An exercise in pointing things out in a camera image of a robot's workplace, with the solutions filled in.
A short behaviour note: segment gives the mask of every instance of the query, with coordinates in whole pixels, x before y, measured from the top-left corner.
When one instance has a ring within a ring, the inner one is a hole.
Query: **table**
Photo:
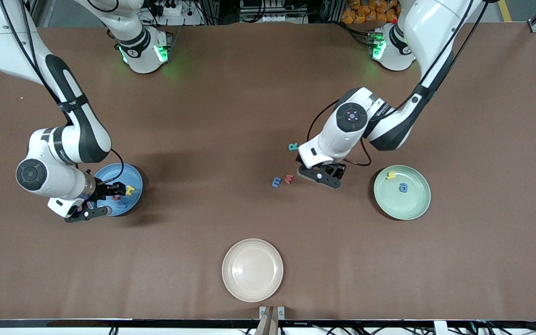
[[[372,166],[349,166],[338,190],[270,184],[295,171],[288,145],[317,112],[363,85],[398,104],[416,64],[383,70],[334,25],[185,27],[172,64],[147,75],[103,28],[42,38],[147,189],[132,215],[64,223],[14,180],[30,134],[64,119],[45,89],[0,73],[0,318],[253,318],[280,305],[305,319],[536,319],[536,34],[525,23],[480,25],[406,144],[368,147]],[[360,148],[349,158],[364,160]],[[429,181],[417,220],[374,204],[370,181],[393,164]],[[221,279],[244,238],[269,241],[285,264],[260,303]]]

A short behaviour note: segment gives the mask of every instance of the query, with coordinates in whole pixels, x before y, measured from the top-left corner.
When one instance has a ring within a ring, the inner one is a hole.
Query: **velcro strap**
[[[82,94],[81,96],[75,98],[72,101],[60,102],[59,104],[57,104],[57,107],[59,107],[62,112],[71,112],[80,108],[83,104],[87,103],[88,98]]]

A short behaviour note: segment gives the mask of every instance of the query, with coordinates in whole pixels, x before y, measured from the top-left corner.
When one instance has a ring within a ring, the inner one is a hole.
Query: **yellow floor line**
[[[512,17],[510,16],[510,12],[508,11],[508,5],[506,5],[506,0],[500,0],[497,4],[498,6],[500,6],[500,11],[502,12],[504,22],[512,22]]]

